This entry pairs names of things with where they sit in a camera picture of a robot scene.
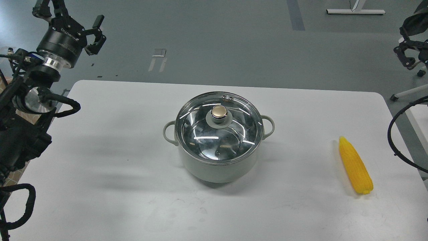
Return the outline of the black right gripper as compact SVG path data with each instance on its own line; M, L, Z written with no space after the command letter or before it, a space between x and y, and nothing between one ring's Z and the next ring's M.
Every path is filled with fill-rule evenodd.
M413 15L406 18L400 27L401 38L398 40L399 45L394 48L394 53L398 60L407 70L413 70L420 64L420 60L414 57L408 57L406 50L415 50L420 52L422 41L410 40L410 36L421 34L428 28L428 3L420 3Z

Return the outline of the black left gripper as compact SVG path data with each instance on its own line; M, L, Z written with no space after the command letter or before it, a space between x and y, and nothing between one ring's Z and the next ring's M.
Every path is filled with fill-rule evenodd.
M54 8L54 17L49 8L50 2ZM64 0L37 0L32 8L32 15L49 23L49 29L36 51L44 57L48 54L61 57L66 61L66 68L75 67L83 49L89 56L97 55L106 41L106 36L100 29L104 15L96 17L91 29L84 29L72 17L67 17ZM88 35L93 35L95 39L87 45Z

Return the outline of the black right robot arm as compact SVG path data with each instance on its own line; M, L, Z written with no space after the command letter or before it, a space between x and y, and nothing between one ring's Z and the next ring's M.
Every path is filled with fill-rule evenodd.
M428 27L428 8L427 1L423 0L417 6L413 15L406 18L400 27L401 39L399 45L394 47L393 51L401 64L408 70L414 69L418 64L424 64L427 67L427 41L411 40L411 36L415 36L427 31ZM415 101L411 101L408 105L399 110L392 118L387 128L387 140L394 156L398 157L408 165L416 168L423 173L427 173L427 169L414 163L406 157L395 145L392 139L392 127L397 126L399 131L410 131L405 133L405 143L412 144L416 140L416 132L411 129L410 119L406 115L406 111L410 108L419 105L427 104L427 96L421 97Z

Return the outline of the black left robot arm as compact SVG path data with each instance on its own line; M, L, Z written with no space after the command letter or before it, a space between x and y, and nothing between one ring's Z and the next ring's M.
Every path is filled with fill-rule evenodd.
M36 190L31 184L6 186L9 174L21 170L38 158L51 144L47 133L54 118L77 113L81 105L51 91L60 80L60 72L75 67L82 51L96 55L106 41L101 30L103 15L98 15L91 28L84 28L68 13L62 0L38 0L32 15L48 22L35 52L9 48L2 58L9 61L12 80L1 74L5 89L0 99L0 174L1 174L1 239L8 241L9 231L25 224L34 209ZM28 198L21 218L6 221L4 207L12 192L26 189Z

